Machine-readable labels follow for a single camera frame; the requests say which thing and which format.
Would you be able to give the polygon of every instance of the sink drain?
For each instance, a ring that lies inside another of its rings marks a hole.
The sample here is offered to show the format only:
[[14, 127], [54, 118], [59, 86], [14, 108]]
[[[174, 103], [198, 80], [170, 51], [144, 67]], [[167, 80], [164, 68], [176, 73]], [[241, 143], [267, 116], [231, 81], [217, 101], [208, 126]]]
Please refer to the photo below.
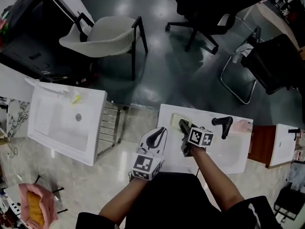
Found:
[[76, 121], [81, 121], [81, 114], [77, 114], [77, 115], [75, 116], [75, 119], [76, 119]]

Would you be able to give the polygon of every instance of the office chair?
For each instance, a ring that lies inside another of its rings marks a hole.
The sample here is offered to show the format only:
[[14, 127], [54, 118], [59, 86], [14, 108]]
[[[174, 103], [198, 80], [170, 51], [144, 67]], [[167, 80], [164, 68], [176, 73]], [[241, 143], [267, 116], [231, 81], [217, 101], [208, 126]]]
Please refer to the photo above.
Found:
[[226, 34], [233, 27], [237, 12], [261, 0], [176, 0], [177, 13], [184, 15], [186, 22], [169, 22], [165, 31], [171, 25], [189, 27], [193, 29], [192, 35], [185, 47], [188, 52], [199, 31], [213, 44], [213, 54], [218, 51], [219, 45], [211, 35]]
[[243, 100], [223, 80], [223, 74], [228, 63], [231, 61], [235, 52], [232, 53], [221, 71], [219, 80], [236, 98], [243, 104], [248, 104], [251, 100], [253, 90], [258, 81], [265, 89], [267, 94], [273, 94], [283, 87], [298, 89], [303, 97], [303, 121], [305, 120], [305, 66], [303, 60], [286, 34], [281, 34], [269, 41], [260, 43], [260, 27], [257, 27], [251, 35], [241, 44], [248, 43], [254, 48], [247, 57], [243, 56], [241, 64], [254, 75], [256, 80], [247, 100]]
[[[92, 27], [87, 36], [80, 21]], [[101, 58], [123, 53], [132, 54], [132, 80], [135, 79], [135, 45], [142, 37], [145, 52], [148, 53], [142, 18], [136, 20], [123, 16], [103, 17], [95, 24], [81, 13], [68, 35], [59, 39], [61, 46], [92, 58]]]

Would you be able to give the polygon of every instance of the black office chair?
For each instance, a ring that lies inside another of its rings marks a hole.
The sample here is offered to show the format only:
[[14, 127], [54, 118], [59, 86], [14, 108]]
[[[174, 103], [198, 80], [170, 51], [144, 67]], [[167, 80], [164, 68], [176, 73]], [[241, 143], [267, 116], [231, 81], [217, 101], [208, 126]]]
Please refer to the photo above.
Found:
[[165, 27], [170, 30], [171, 25], [193, 28], [193, 32], [185, 51], [188, 52], [197, 31], [202, 33], [214, 45], [213, 54], [218, 51], [217, 42], [211, 35], [226, 34], [233, 27], [237, 12], [260, 2], [261, 0], [176, 0], [177, 13], [184, 15], [186, 22], [169, 22]]
[[283, 87], [298, 89], [305, 99], [305, 66], [303, 60], [287, 35], [281, 34], [269, 41], [260, 43], [260, 27], [241, 44], [248, 43], [254, 48], [247, 57], [242, 57], [241, 64], [254, 75], [254, 80], [248, 99], [245, 101], [230, 89], [223, 80], [224, 71], [234, 56], [232, 53], [220, 74], [220, 82], [243, 104], [251, 100], [256, 81], [271, 95]]

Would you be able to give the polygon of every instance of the black faucet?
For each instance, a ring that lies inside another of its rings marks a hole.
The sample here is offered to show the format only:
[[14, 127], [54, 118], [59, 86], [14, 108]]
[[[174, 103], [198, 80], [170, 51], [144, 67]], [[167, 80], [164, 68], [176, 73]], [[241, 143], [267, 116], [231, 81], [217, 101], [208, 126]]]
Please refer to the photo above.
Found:
[[214, 118], [212, 120], [212, 125], [223, 125], [223, 134], [221, 136], [223, 140], [225, 140], [226, 137], [228, 136], [232, 123], [233, 123], [233, 118], [231, 116], [224, 118]]
[[288, 133], [294, 133], [295, 134], [295, 140], [296, 140], [296, 134], [301, 133], [301, 129], [289, 129]]

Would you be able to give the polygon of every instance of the sink basin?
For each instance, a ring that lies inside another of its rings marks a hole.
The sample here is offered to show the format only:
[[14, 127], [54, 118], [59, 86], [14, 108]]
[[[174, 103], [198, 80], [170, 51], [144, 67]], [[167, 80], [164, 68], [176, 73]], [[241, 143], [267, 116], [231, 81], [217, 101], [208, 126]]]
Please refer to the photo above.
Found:
[[105, 91], [37, 82], [28, 136], [87, 165], [96, 159]]
[[165, 162], [162, 167], [163, 171], [196, 173], [198, 169], [193, 157], [183, 156], [180, 147], [184, 135], [171, 128], [170, 120], [172, 113], [185, 115], [191, 118], [196, 126], [204, 126], [206, 129], [214, 132], [212, 144], [207, 148], [206, 152], [224, 173], [230, 174], [244, 171], [250, 147], [251, 133], [235, 131], [232, 126], [234, 122], [239, 120], [253, 122], [251, 119], [232, 116], [233, 124], [227, 138], [223, 140], [221, 138], [222, 126], [212, 125], [212, 119], [227, 117], [227, 115], [162, 104], [158, 127], [164, 126], [168, 129], [168, 137], [164, 150]]

